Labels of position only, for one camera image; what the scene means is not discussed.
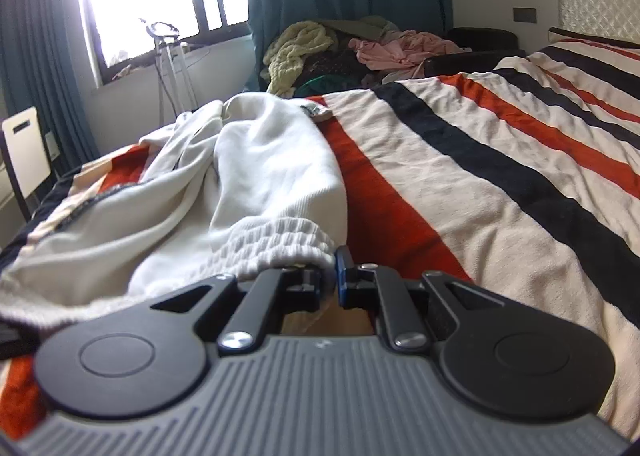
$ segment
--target chair backrest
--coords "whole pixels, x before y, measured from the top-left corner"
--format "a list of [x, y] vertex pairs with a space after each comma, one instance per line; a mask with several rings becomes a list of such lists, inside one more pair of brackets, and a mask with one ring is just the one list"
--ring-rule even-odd
[[25, 198], [51, 176], [36, 108], [21, 111], [2, 121], [0, 152], [20, 210], [29, 220], [31, 213]]

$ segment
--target striped blanket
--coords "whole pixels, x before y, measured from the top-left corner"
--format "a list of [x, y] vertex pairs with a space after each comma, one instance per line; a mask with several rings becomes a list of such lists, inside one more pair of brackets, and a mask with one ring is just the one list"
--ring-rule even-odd
[[[640, 435], [639, 77], [640, 51], [565, 38], [491, 73], [321, 99], [354, 260], [443, 270], [596, 332], [616, 358], [600, 415], [628, 438]], [[50, 210], [60, 198], [71, 209], [135, 182], [149, 154], [121, 150], [62, 181], [0, 268], [64, 219]], [[0, 377], [14, 438], [43, 414], [30, 367]]]

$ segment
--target quilted headboard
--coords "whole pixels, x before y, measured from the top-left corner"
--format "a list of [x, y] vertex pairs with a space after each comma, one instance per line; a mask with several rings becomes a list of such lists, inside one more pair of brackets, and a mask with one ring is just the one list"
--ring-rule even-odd
[[558, 0], [560, 27], [640, 43], [640, 0]]

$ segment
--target wall outlet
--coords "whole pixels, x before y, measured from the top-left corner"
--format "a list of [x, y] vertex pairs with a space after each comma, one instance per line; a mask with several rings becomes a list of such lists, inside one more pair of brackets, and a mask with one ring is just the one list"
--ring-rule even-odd
[[53, 136], [52, 131], [49, 131], [44, 135], [44, 141], [47, 145], [47, 150], [49, 151], [49, 157], [53, 162], [57, 157], [60, 156], [60, 150], [58, 149], [58, 143], [56, 142], [56, 137]]
[[515, 22], [538, 22], [538, 11], [535, 8], [513, 7], [513, 20]]

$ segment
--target pink clothing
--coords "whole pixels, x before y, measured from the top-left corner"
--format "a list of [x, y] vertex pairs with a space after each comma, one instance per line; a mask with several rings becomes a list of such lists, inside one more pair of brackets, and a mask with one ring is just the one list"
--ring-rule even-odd
[[370, 70], [401, 70], [395, 80], [421, 78], [425, 59], [463, 51], [455, 43], [433, 33], [415, 30], [388, 32], [380, 42], [353, 38], [349, 48], [355, 50], [358, 61]]

